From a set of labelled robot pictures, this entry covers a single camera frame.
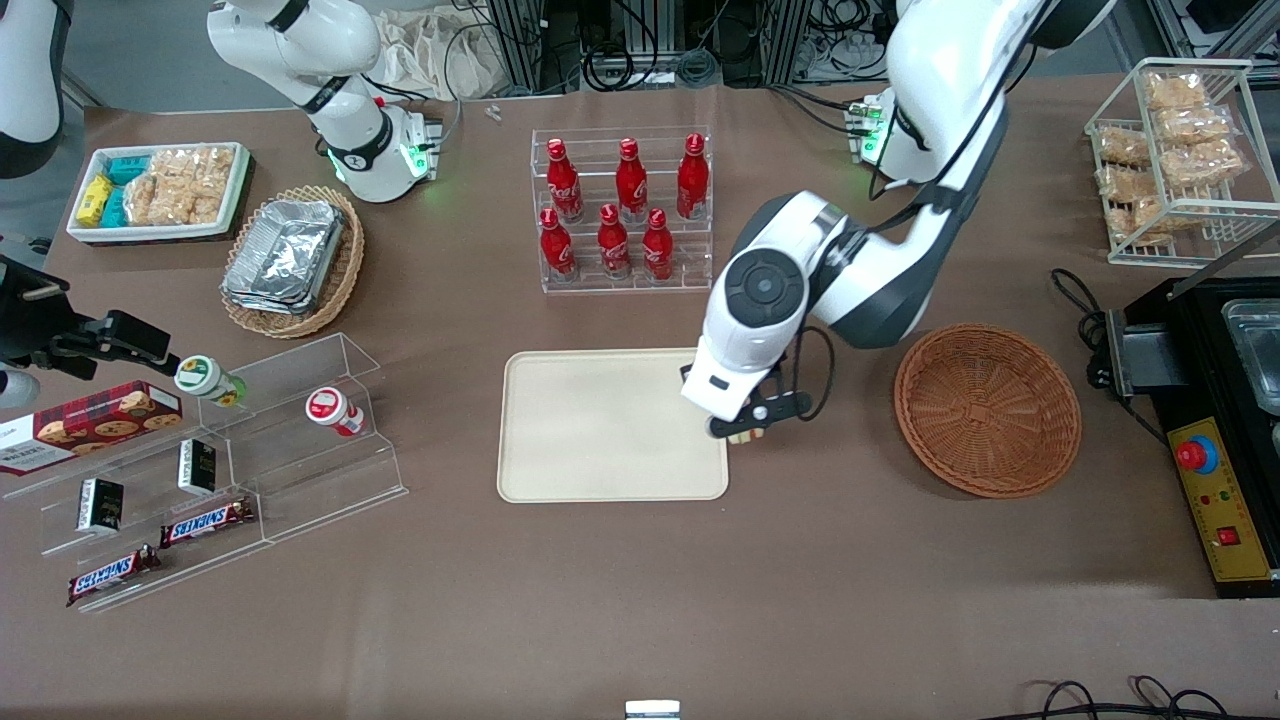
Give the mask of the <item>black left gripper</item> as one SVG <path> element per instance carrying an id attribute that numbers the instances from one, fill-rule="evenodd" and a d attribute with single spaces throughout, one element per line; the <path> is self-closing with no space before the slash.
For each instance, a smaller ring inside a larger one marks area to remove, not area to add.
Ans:
<path id="1" fill-rule="evenodd" d="M 773 366 L 751 392 L 751 401 L 800 404 L 803 392 L 799 388 L 799 377 L 797 366 Z"/>

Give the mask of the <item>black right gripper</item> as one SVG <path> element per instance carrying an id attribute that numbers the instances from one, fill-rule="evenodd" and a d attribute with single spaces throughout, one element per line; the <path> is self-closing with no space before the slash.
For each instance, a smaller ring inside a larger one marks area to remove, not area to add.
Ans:
<path id="1" fill-rule="evenodd" d="M 47 368 L 92 380 L 101 360 L 133 363 L 174 377 L 180 357 L 170 351 L 172 336 L 122 310 L 95 322 L 95 333 L 73 331 L 70 283 L 1 258 L 1 359 L 26 368 L 47 350 Z"/>

